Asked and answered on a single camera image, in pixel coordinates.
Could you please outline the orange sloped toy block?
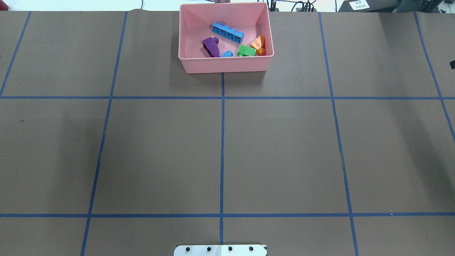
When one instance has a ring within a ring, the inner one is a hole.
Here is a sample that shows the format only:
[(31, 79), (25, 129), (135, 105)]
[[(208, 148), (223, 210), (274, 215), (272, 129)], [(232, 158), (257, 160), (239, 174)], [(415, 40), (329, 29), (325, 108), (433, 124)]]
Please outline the orange sloped toy block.
[(255, 49), (255, 55), (266, 55), (265, 37), (262, 35), (258, 36), (253, 42), (250, 43), (249, 47)]

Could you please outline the green toy block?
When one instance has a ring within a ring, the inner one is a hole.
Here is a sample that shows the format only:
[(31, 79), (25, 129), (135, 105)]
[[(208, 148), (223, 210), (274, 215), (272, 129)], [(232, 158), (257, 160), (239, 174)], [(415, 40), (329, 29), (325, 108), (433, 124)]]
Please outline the green toy block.
[(253, 57), (256, 55), (257, 49), (246, 46), (240, 45), (237, 51), (238, 57)]

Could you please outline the small blue toy block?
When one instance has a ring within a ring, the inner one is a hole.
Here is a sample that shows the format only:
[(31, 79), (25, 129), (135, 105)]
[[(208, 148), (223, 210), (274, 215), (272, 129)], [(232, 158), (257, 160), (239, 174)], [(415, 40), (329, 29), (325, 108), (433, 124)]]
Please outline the small blue toy block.
[(233, 57), (234, 56), (234, 53), (230, 50), (224, 52), (221, 57)]

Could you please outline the long blue toy block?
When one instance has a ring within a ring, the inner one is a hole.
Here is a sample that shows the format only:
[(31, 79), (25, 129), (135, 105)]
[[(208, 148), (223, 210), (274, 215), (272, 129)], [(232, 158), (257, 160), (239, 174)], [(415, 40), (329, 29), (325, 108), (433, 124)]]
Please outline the long blue toy block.
[(245, 36), (242, 31), (238, 31), (236, 28), (224, 25), (221, 22), (215, 22), (212, 24), (212, 32), (239, 45), (242, 44)]

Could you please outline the purple sloped toy block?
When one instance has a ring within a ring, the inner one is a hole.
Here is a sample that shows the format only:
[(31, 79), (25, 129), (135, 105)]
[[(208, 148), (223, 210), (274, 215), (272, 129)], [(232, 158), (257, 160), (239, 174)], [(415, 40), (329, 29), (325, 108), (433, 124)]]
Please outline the purple sloped toy block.
[(218, 37), (208, 37), (202, 41), (203, 48), (207, 51), (210, 57), (220, 57), (220, 50), (218, 48)]

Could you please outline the black box with label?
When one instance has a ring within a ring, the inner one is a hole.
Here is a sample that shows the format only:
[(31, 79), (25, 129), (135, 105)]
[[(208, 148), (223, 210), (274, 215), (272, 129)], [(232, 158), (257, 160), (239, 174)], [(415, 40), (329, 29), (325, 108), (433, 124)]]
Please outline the black box with label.
[(346, 0), (338, 12), (392, 12), (399, 0)]

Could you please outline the pink plastic box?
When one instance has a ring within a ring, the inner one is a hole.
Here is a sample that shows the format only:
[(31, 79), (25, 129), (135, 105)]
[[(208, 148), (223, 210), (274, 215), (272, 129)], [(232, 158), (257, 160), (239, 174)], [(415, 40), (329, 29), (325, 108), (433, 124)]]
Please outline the pink plastic box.
[(266, 71), (274, 46), (265, 2), (183, 4), (178, 57), (188, 74)]

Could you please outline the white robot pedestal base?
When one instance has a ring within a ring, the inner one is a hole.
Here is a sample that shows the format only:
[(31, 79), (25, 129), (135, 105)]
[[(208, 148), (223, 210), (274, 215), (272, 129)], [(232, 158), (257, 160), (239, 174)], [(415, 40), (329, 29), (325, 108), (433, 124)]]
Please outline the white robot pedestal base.
[(267, 256), (266, 245), (182, 245), (177, 246), (174, 256)]

